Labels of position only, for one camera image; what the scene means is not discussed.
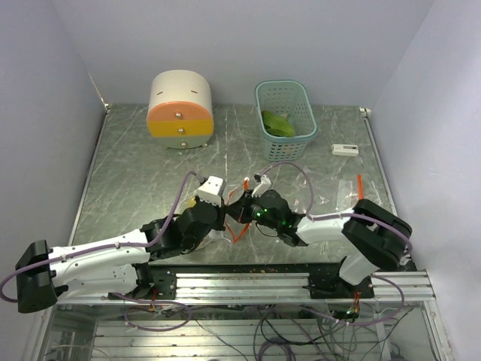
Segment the zip bag with fruit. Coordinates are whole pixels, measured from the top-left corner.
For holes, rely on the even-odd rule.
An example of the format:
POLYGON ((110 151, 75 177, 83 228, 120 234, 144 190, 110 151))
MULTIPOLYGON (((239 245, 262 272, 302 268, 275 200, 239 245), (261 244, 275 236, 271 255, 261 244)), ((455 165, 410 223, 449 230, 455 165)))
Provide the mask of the zip bag with fruit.
POLYGON ((250 191, 249 185, 248 177, 231 190, 225 189, 225 179, 214 175, 201 182, 182 212, 189 240, 186 253, 216 241, 235 244, 245 235, 251 222, 242 215, 241 203, 250 191))

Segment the zip bag with fake food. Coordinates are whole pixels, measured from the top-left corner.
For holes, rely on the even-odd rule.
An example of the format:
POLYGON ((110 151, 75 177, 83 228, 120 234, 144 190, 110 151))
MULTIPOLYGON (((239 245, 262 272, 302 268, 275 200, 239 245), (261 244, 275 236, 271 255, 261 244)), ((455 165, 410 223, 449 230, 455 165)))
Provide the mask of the zip bag with fake food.
MULTIPOLYGON (((304 168, 304 173, 308 176, 313 189, 311 214, 346 211, 359 200, 358 189, 353 178, 322 177, 319 172, 308 167, 304 168)), ((296 177, 295 188, 295 210, 304 213, 310 204, 310 188, 303 174, 296 177)))

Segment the green fake leafy vegetable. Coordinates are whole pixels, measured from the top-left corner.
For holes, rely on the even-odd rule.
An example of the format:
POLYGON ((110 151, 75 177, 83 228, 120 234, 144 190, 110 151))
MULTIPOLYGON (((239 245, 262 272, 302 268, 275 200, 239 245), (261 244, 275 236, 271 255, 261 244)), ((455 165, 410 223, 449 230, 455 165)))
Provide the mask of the green fake leafy vegetable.
POLYGON ((262 111, 262 121, 266 132, 276 137, 292 138, 295 129, 282 115, 273 114, 270 111, 262 111))

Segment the light blue plastic basket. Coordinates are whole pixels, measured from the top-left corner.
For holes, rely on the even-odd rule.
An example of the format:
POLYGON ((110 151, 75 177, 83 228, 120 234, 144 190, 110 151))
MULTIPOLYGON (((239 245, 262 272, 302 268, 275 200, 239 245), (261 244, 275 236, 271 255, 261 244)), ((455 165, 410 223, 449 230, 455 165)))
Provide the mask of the light blue plastic basket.
POLYGON ((297 160, 317 135, 307 91, 295 80, 267 80, 255 88, 264 158, 297 160))

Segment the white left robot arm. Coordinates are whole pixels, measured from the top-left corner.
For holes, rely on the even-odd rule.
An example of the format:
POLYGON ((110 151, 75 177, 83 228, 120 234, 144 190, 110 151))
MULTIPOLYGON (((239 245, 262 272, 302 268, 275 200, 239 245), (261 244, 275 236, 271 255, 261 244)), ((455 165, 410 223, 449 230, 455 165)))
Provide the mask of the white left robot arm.
POLYGON ((225 204, 196 198, 180 214, 169 214, 114 238, 76 247, 31 243, 15 266, 17 310, 43 311, 60 299, 94 293, 153 291, 149 263, 192 252, 213 230, 224 228, 225 204))

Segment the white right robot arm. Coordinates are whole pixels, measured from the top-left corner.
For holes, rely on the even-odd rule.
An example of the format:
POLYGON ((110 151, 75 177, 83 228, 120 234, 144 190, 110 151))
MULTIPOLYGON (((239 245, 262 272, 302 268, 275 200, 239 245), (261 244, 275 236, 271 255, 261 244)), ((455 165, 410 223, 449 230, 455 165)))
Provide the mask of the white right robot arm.
POLYGON ((356 253, 346 256, 331 279, 332 291, 345 298, 358 284, 382 269, 393 272, 412 247, 412 227, 368 199, 353 208, 323 215, 299 214, 275 190, 257 196, 252 190, 226 207, 227 214, 240 224, 256 223, 276 233, 290 247, 307 247, 323 241, 349 241, 356 253))

